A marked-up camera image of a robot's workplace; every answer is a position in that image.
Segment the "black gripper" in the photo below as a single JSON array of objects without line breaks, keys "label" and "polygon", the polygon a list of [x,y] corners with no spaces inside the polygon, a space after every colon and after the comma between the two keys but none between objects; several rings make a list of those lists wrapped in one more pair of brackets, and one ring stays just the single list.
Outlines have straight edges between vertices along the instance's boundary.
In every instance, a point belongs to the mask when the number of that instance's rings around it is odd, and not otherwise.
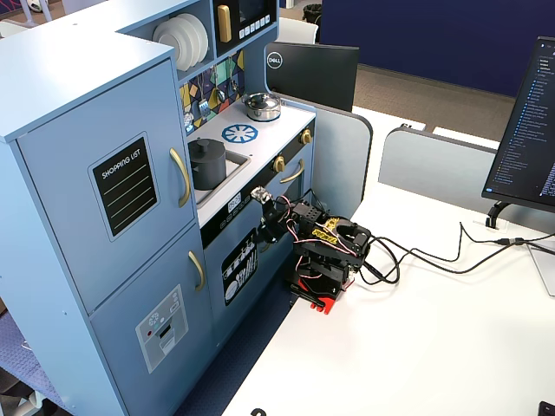
[{"label": "black gripper", "polygon": [[291,219],[294,202],[283,202],[281,199],[272,199],[263,204],[263,217],[258,227],[258,241],[277,244],[279,240],[288,234],[286,222]]}]

